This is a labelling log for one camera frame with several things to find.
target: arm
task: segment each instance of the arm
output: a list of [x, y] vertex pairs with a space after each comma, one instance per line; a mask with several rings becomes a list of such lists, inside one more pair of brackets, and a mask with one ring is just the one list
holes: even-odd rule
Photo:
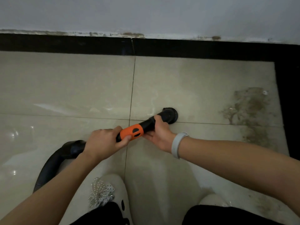
[[[171, 153], [176, 134], [160, 116], [155, 120], [155, 131], [144, 137]], [[229, 181], [283, 201], [300, 216], [300, 161], [253, 144], [191, 137], [182, 139], [178, 153]]]
[[59, 224], [77, 189], [102, 160], [125, 147], [131, 136], [116, 143], [115, 138], [122, 130], [93, 131], [81, 153], [68, 167], [29, 196], [1, 221], [0, 225], [38, 225]]

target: floor tile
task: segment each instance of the floor tile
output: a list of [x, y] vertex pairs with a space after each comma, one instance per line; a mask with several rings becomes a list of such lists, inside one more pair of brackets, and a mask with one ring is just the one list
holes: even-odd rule
[[[130, 121], [130, 125], [136, 123], [139, 121]], [[247, 126], [175, 123], [170, 128], [173, 132], [184, 131], [191, 137], [206, 140], [251, 139], [252, 143], [288, 154], [284, 131], [280, 127], [253, 130]], [[181, 224], [185, 213], [199, 203], [204, 191], [214, 191], [234, 207], [276, 221], [286, 224], [300, 222], [278, 200], [243, 188], [182, 159], [175, 159], [143, 138], [128, 145], [125, 184], [136, 225]]]
[[134, 58], [0, 52], [0, 113], [129, 119]]
[[[0, 218], [33, 191], [44, 163], [64, 143], [87, 140], [99, 128], [128, 127], [128, 120], [0, 115]], [[88, 211], [90, 184], [96, 177], [125, 172], [126, 148], [102, 161], [87, 176], [71, 201], [61, 224], [70, 224]]]
[[179, 122], [282, 126], [272, 62], [136, 57], [130, 118], [163, 107]]

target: hand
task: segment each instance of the hand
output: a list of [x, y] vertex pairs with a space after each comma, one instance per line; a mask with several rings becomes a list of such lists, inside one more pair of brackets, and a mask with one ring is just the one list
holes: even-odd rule
[[144, 134], [144, 138], [154, 143], [161, 150], [171, 153], [172, 143], [176, 136], [170, 131], [169, 124], [163, 122], [160, 115], [155, 115], [155, 130]]
[[117, 143], [115, 138], [121, 130], [122, 127], [117, 126], [114, 129], [93, 131], [85, 144], [83, 153], [95, 159], [96, 165], [102, 160], [107, 159], [121, 148], [127, 146], [131, 140], [131, 136], [128, 135]]

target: forearm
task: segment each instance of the forearm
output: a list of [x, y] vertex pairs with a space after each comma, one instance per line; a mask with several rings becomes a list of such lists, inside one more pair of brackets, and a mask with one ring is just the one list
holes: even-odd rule
[[56, 177], [7, 214], [0, 225], [59, 224], [78, 187], [95, 166], [89, 155], [80, 154]]
[[299, 161], [243, 142], [182, 139], [179, 156], [229, 181], [273, 196], [299, 215]]

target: shoe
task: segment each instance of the shoe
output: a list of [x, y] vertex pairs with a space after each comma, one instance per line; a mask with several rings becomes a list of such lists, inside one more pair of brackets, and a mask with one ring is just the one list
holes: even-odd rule
[[116, 174], [109, 174], [95, 178], [89, 198], [90, 210], [104, 206], [108, 202], [118, 204], [123, 218], [133, 225], [129, 209], [128, 194], [122, 178]]
[[220, 207], [229, 207], [227, 202], [220, 197], [219, 195], [212, 193], [204, 197], [200, 202], [199, 205], [214, 205]]

